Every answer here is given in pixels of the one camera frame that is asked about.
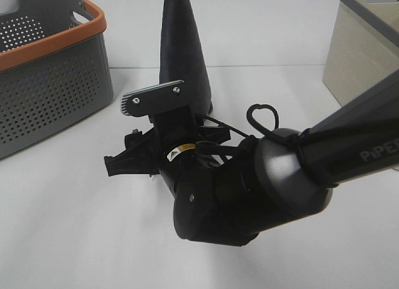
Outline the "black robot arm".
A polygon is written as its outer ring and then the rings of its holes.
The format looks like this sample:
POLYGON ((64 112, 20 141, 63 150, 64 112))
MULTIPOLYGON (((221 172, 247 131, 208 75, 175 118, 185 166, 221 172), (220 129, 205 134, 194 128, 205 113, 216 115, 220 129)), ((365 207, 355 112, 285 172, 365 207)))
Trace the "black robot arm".
POLYGON ((185 240, 243 246, 263 230, 323 211, 333 189, 398 165, 398 74, 393 73, 318 125, 268 130, 247 111, 261 138, 244 135, 191 106, 182 80, 125 94, 124 115, 149 116, 153 128, 125 137, 125 150, 104 158, 109 175, 159 174, 173 198, 173 223, 185 240))

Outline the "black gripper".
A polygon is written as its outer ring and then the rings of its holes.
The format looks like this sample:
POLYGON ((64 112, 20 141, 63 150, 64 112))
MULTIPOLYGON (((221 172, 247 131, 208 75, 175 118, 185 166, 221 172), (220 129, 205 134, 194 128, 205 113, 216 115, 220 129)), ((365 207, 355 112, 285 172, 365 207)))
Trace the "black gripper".
POLYGON ((192 166, 210 167, 216 161, 195 151, 198 142, 222 144, 231 139, 225 127, 206 127, 188 106, 152 116, 153 128, 125 136, 125 150, 104 157, 108 176, 145 174, 176 178, 192 166))

